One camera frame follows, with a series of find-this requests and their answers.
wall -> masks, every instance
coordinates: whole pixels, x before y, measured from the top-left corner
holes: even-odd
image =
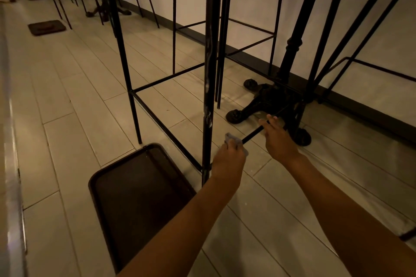
[[[140,0],[141,6],[150,10],[147,0]],[[172,19],[172,0],[152,0],[156,13]],[[231,0],[230,17],[262,27],[274,29],[278,0]],[[367,0],[342,0],[333,29],[321,62],[321,67],[335,49],[339,40],[349,28]],[[341,53],[340,58],[351,55],[362,38],[372,27],[390,0],[379,0],[370,15],[363,22],[353,39]],[[205,19],[205,0],[177,0],[177,22],[182,25]],[[273,63],[280,65],[303,0],[283,0],[278,41]],[[331,0],[316,0],[313,12],[303,36],[303,45],[297,53],[292,72],[307,78],[312,65]],[[373,38],[358,55],[358,59],[416,77],[416,3],[414,0],[400,0]],[[204,33],[204,25],[194,29]],[[227,43],[240,48],[254,43],[267,35],[236,23],[229,23]],[[265,42],[246,52],[270,59],[272,41]],[[336,73],[324,78],[321,85],[328,86]],[[371,68],[352,64],[341,78],[335,91],[377,109],[401,121],[416,126],[416,83]]]

floor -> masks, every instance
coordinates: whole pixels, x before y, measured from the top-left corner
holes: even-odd
[[[86,0],[89,9],[93,0]],[[87,183],[101,167],[139,148],[116,40],[109,23],[64,0],[73,30],[33,37],[27,24],[57,19],[51,0],[4,5],[13,112],[22,181],[30,277],[113,276]],[[133,87],[171,73],[171,31],[138,15],[121,16]],[[177,70],[203,61],[204,48],[177,36]],[[243,137],[257,117],[231,125],[225,115],[252,99],[245,79],[261,76],[226,62],[213,153],[224,134]],[[203,69],[140,92],[199,160]],[[143,142],[163,145],[200,189],[200,174],[137,105]],[[303,123],[312,144],[300,151],[395,234],[416,223],[416,150],[333,109],[313,103]],[[250,153],[242,184],[216,222],[190,276],[348,276],[289,173],[265,138]]]

